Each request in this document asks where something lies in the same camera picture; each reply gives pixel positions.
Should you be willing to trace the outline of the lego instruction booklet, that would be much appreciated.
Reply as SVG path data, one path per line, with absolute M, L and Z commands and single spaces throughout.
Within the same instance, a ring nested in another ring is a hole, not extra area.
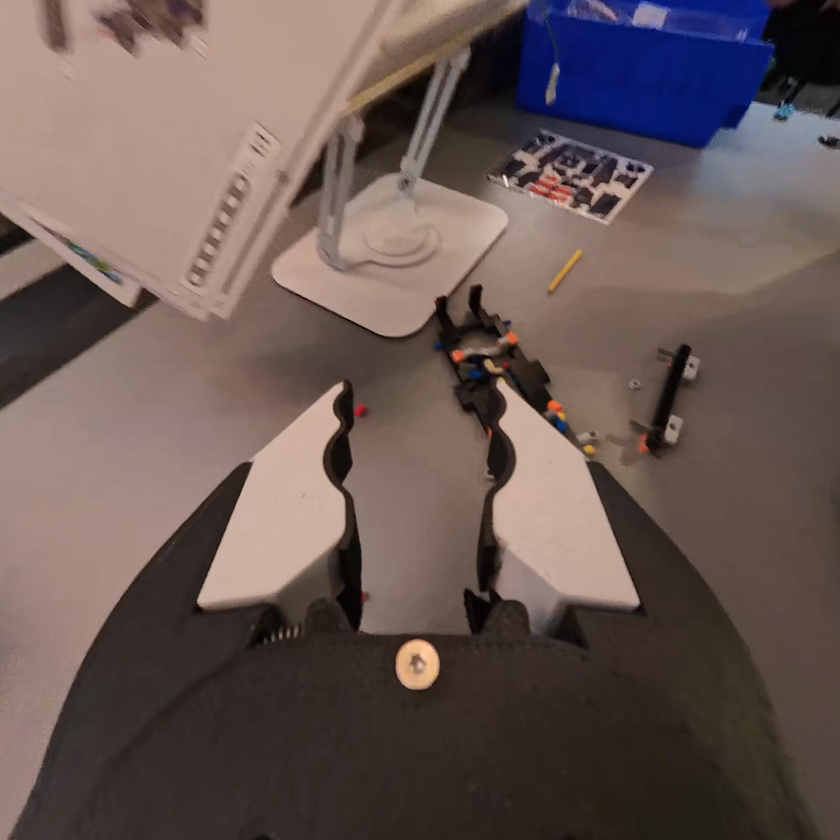
M 2 200 L 227 319 L 404 2 L 2 2 Z

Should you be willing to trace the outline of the yellow lego tube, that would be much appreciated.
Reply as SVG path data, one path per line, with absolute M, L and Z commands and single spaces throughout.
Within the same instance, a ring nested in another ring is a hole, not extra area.
M 557 273 L 557 275 L 551 280 L 548 288 L 547 294 L 551 296 L 554 294 L 555 291 L 559 288 L 561 282 L 571 273 L 572 269 L 577 266 L 577 264 L 581 261 L 583 257 L 583 251 L 581 249 L 577 249 L 572 257 L 566 262 L 566 264 L 562 267 L 562 269 Z

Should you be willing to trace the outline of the blue plastic bin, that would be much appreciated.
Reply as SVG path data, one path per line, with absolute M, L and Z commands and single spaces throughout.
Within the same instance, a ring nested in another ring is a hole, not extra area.
M 531 2 L 517 105 L 702 149 L 759 91 L 769 15 L 762 1 Z

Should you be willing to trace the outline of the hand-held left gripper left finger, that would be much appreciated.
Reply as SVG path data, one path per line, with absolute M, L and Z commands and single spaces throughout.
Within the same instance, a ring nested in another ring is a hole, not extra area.
M 303 623 L 310 604 L 325 598 L 360 628 L 361 541 L 344 487 L 353 425 L 353 387 L 341 381 L 248 462 L 199 608 L 271 605 L 289 626 Z

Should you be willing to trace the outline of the white book stand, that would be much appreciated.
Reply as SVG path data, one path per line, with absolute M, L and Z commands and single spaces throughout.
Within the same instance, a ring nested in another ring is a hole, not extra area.
M 417 333 L 508 229 L 498 206 L 424 178 L 480 36 L 525 1 L 402 2 L 325 149 L 318 223 L 274 259 L 285 291 L 387 339 Z M 369 107 L 432 69 L 397 171 L 351 197 Z

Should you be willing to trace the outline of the black lego chassis build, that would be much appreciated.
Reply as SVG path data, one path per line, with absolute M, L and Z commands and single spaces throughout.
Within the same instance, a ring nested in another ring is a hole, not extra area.
M 469 289 L 468 311 L 460 322 L 450 318 L 447 296 L 435 301 L 438 337 L 434 347 L 445 355 L 455 375 L 458 404 L 465 412 L 475 414 L 488 432 L 490 386 L 505 382 L 585 457 L 593 459 L 602 434 L 572 432 L 562 404 L 550 393 L 548 373 L 538 360 L 523 352 L 510 321 L 484 308 L 482 295 L 481 285 Z

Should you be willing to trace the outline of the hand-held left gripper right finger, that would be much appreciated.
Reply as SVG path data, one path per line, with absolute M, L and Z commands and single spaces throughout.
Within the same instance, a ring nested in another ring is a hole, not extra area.
M 504 381 L 490 387 L 479 588 L 523 604 L 531 625 L 559 625 L 571 606 L 633 613 L 641 600 L 590 463 Z

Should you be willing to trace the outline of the black lego gear rack assembly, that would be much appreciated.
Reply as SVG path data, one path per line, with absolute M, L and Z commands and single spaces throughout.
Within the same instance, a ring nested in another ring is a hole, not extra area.
M 630 421 L 638 434 L 637 451 L 640 455 L 660 457 L 665 450 L 677 446 L 684 427 L 684 420 L 675 414 L 680 390 L 693 384 L 700 372 L 700 360 L 687 343 L 676 350 L 659 348 L 657 358 L 666 362 L 668 372 L 647 424 Z

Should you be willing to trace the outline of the lego sticker sheet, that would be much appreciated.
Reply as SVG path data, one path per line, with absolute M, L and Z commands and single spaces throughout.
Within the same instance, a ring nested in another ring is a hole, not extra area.
M 486 178 L 609 225 L 654 171 L 651 164 L 540 129 L 492 166 Z

